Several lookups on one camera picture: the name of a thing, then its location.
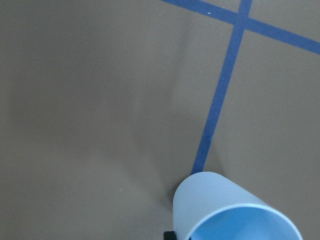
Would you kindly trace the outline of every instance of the gray floor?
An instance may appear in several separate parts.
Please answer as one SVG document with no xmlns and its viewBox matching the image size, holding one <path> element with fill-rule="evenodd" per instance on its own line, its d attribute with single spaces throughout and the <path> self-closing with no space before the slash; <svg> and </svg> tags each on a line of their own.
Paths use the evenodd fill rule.
<svg viewBox="0 0 320 240">
<path fill-rule="evenodd" d="M 250 16 L 320 41 L 319 12 L 254 0 Z M 3 0 L 0 29 L 0 239 L 162 239 L 233 26 L 160 0 Z M 320 235 L 319 66 L 246 31 L 205 167 L 306 240 Z"/>
</svg>

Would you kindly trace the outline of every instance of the plastic cup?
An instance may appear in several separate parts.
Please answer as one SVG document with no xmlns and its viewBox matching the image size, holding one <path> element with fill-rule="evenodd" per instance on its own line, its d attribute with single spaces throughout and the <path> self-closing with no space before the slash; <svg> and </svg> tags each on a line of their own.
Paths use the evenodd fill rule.
<svg viewBox="0 0 320 240">
<path fill-rule="evenodd" d="M 302 240 L 289 218 L 214 172 L 195 173 L 179 185 L 173 229 L 177 240 Z"/>
</svg>

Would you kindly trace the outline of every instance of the gray surface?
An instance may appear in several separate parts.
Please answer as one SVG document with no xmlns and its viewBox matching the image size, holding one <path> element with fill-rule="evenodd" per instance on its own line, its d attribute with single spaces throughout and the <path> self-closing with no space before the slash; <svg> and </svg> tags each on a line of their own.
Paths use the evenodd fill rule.
<svg viewBox="0 0 320 240">
<path fill-rule="evenodd" d="M 250 15 L 320 41 L 319 8 L 254 0 Z M 1 1 L 0 26 L 0 239 L 161 239 L 232 26 L 157 0 Z M 320 235 L 319 66 L 246 31 L 206 165 L 306 240 Z"/>
</svg>

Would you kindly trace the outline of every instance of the floor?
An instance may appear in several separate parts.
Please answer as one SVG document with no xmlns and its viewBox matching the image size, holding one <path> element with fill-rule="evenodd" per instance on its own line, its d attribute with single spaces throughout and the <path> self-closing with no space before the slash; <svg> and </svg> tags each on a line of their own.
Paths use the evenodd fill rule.
<svg viewBox="0 0 320 240">
<path fill-rule="evenodd" d="M 250 17 L 320 42 L 319 12 L 253 0 Z M 233 25 L 161 0 L 3 0 L 0 29 L 0 239 L 162 239 Z M 320 235 L 319 66 L 245 31 L 205 166 L 306 240 Z"/>
</svg>

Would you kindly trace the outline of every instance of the blue painter's tape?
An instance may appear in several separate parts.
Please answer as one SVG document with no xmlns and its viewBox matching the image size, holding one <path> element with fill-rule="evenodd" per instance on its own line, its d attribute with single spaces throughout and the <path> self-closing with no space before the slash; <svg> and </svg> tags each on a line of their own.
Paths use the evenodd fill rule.
<svg viewBox="0 0 320 240">
<path fill-rule="evenodd" d="M 235 24 L 237 13 L 199 0 L 163 0 L 178 7 L 191 10 L 198 14 L 206 15 L 213 19 Z"/>
<path fill-rule="evenodd" d="M 193 164 L 191 174 L 195 174 L 203 171 L 204 169 L 212 138 L 214 136 L 215 129 L 218 123 L 218 118 L 236 63 L 236 58 L 239 52 L 244 30 L 246 29 L 319 55 L 320 42 L 250 18 L 249 13 L 252 5 L 252 0 L 242 0 L 239 6 L 238 13 L 201 0 L 163 1 L 234 25 L 218 84 L 215 89 L 209 114 L 201 137 L 198 152 Z"/>
<path fill-rule="evenodd" d="M 224 99 L 227 94 L 227 89 L 231 79 L 231 75 L 236 63 L 237 55 L 239 52 L 240 44 L 243 38 L 245 29 L 241 22 L 243 18 L 247 17 L 250 12 L 252 0 L 242 0 L 239 7 L 239 13 L 235 22 L 229 46 L 226 51 L 226 56 L 223 62 L 222 70 L 218 80 L 218 84 L 215 88 L 215 93 L 209 110 L 209 114 L 205 123 L 203 134 L 201 137 L 198 152 L 193 163 L 191 174 L 202 172 L 206 159 L 209 153 L 212 138 L 215 134 L 219 115 L 224 103 Z"/>
<path fill-rule="evenodd" d="M 243 24 L 243 27 L 247 30 L 320 55 L 320 42 L 252 19 L 248 16 L 239 19 L 238 15 L 240 12 L 235 13 L 201 0 L 163 1 L 229 24 L 235 24 L 237 21 Z"/>
<path fill-rule="evenodd" d="M 252 18 L 248 18 L 243 23 L 243 27 L 257 34 L 261 34 L 266 37 L 279 40 L 286 44 L 290 44 L 295 47 L 320 55 L 320 42 L 311 40 L 309 38 L 277 28 L 275 26 L 260 22 Z"/>
</svg>

